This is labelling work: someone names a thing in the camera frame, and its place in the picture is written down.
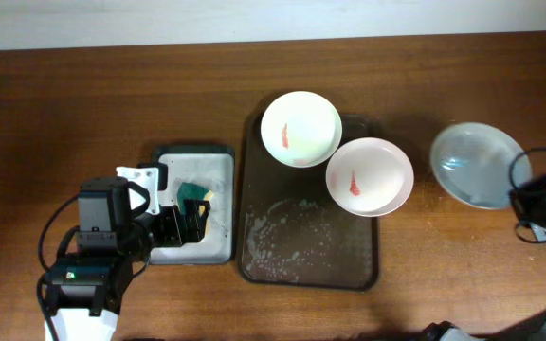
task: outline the brown wooden surface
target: brown wooden surface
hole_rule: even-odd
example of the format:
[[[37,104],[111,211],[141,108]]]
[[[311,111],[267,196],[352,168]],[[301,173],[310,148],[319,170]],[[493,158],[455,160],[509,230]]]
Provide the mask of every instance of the brown wooden surface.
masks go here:
[[[492,124],[524,148],[546,145],[546,32],[8,51],[0,339],[44,337],[36,245],[83,180],[179,141],[227,143],[239,169],[245,119],[299,89],[376,119],[414,165],[412,195],[381,221],[378,283],[358,294],[248,284],[234,261],[153,266],[126,292],[115,339],[321,339],[443,320],[495,332],[546,307],[546,245],[518,241],[511,210],[451,199],[427,166],[432,138],[454,122]],[[48,261],[76,220],[73,207],[54,225]]]

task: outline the white plate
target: white plate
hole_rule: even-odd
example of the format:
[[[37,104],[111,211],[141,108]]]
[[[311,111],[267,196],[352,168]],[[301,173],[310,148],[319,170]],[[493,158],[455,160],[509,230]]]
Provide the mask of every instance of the white plate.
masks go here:
[[[454,198],[478,208],[510,205],[509,165],[522,152],[518,142],[492,126],[461,123],[442,131],[433,142],[430,163],[437,181]],[[514,171],[516,184],[532,178],[527,157]]]
[[[380,138],[359,138],[345,144],[326,170],[326,186],[334,201],[364,217],[393,212],[406,202],[413,185],[408,157]]]
[[[340,144],[337,109],[322,96],[296,91],[275,99],[263,115],[261,137],[284,165],[305,168],[327,160]]]

